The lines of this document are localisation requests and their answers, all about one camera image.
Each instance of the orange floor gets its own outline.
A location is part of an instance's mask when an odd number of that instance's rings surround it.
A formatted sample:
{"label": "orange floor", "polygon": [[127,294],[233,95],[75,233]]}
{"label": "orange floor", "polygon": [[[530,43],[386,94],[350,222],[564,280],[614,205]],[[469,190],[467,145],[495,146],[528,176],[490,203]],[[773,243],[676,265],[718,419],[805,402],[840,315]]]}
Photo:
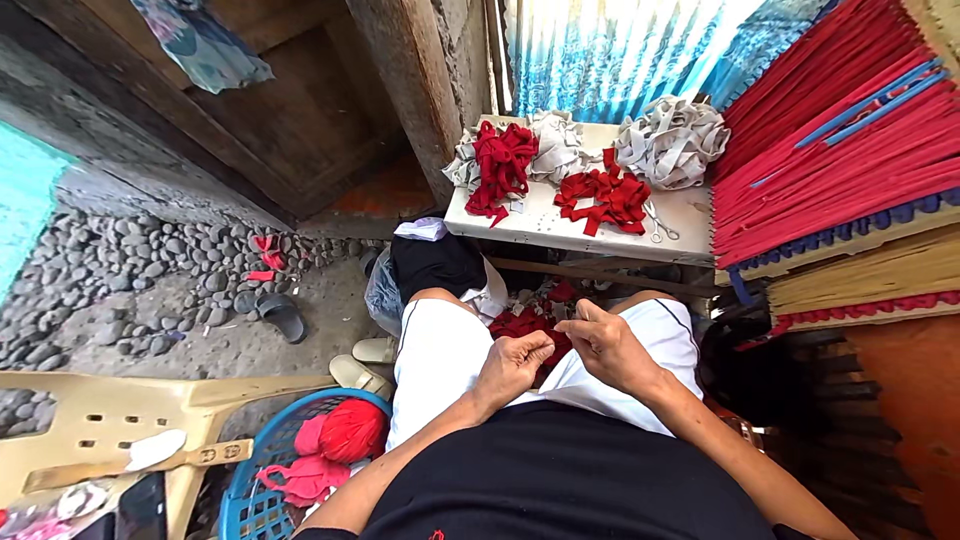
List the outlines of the orange floor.
{"label": "orange floor", "polygon": [[433,206],[433,194],[423,177],[423,169],[410,152],[378,171],[371,180],[348,191],[327,210],[395,218],[416,215]]}
{"label": "orange floor", "polygon": [[937,538],[960,539],[960,315],[851,327],[864,370],[880,383],[880,410],[903,440],[900,464],[924,492]]}

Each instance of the beige slipper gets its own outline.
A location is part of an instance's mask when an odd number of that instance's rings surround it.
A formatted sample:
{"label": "beige slipper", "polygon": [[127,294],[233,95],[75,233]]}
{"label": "beige slipper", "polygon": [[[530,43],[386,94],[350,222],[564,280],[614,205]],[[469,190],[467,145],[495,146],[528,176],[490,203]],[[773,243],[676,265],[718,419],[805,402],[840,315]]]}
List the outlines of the beige slipper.
{"label": "beige slipper", "polygon": [[338,355],[330,360],[330,375],[344,388],[367,390],[386,401],[394,394],[394,386],[367,369],[350,355]]}
{"label": "beige slipper", "polygon": [[392,335],[361,339],[353,346],[353,357],[371,364],[392,364],[396,362],[396,343]]}

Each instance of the table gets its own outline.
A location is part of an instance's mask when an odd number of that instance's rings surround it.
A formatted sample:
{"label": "table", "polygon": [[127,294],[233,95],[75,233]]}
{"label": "table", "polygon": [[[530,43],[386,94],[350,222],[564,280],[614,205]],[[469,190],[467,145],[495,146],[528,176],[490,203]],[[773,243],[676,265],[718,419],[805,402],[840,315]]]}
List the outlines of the table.
{"label": "table", "polygon": [[[526,118],[484,114],[481,120],[490,120],[496,126],[516,122],[526,126]],[[617,136],[613,124],[582,124],[584,147],[609,148]],[[488,238],[506,242],[612,255],[643,258],[661,262],[676,262],[694,266],[713,267],[710,252],[710,195],[707,186],[690,187],[677,191],[654,191],[650,200],[657,208],[660,221],[680,234],[678,240],[663,237],[662,243],[650,240],[653,219],[643,220],[648,233],[643,236],[623,233],[615,225],[603,223],[596,236],[584,234],[586,219],[572,222],[560,217],[560,207],[553,204],[557,188],[547,182],[530,182],[530,192],[523,202],[523,213],[510,212],[491,229],[492,219],[470,215],[464,210],[467,189],[458,187],[446,211],[446,227],[454,234]]]}

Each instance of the wooden door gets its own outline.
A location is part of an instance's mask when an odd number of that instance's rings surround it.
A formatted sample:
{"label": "wooden door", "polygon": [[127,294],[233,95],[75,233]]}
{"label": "wooden door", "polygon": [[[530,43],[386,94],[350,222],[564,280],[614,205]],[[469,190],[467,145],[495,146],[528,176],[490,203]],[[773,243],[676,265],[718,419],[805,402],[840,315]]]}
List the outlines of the wooden door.
{"label": "wooden door", "polygon": [[299,219],[407,145],[344,0],[209,0],[276,77],[219,94],[191,85],[129,0],[81,1],[226,132],[218,140],[188,134],[218,157],[225,142],[242,147],[243,160],[224,161]]}

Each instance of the black shirt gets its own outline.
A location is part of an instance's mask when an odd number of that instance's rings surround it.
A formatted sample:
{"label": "black shirt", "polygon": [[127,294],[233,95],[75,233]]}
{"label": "black shirt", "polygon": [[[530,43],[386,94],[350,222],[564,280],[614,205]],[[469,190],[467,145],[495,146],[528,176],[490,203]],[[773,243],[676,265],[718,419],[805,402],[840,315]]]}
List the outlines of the black shirt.
{"label": "black shirt", "polygon": [[[361,537],[808,538],[771,530],[739,484],[692,445],[551,402],[507,407],[424,449]],[[355,538],[312,528],[297,540]]]}

